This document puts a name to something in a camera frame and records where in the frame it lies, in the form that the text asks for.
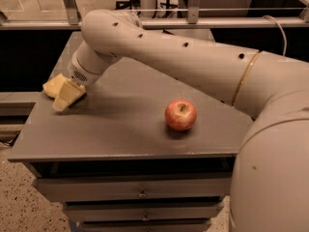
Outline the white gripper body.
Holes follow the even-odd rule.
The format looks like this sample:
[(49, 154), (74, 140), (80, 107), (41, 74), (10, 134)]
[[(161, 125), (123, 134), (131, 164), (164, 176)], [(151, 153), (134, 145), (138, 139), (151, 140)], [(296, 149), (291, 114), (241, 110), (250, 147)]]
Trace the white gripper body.
[(68, 63), (70, 79), (84, 86), (93, 85), (111, 65), (109, 55), (95, 52), (83, 42)]

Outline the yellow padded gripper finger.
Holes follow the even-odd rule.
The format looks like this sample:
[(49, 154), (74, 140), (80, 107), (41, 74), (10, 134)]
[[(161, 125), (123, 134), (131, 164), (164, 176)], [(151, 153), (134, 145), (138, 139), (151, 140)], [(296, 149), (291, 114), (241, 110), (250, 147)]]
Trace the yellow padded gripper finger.
[(72, 80), (65, 80), (52, 107), (58, 112), (64, 111), (80, 99), (85, 93), (86, 89), (83, 85), (79, 85)]

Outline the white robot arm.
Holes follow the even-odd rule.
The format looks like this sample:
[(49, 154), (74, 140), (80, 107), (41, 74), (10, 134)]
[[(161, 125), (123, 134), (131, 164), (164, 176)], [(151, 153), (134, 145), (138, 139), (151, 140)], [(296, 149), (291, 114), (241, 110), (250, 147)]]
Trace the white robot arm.
[(175, 77), (255, 120), (235, 161), (229, 232), (309, 232), (308, 63), (147, 31), (129, 11), (91, 11), (81, 33), (69, 63), (73, 89), (57, 94), (56, 110), (123, 57)]

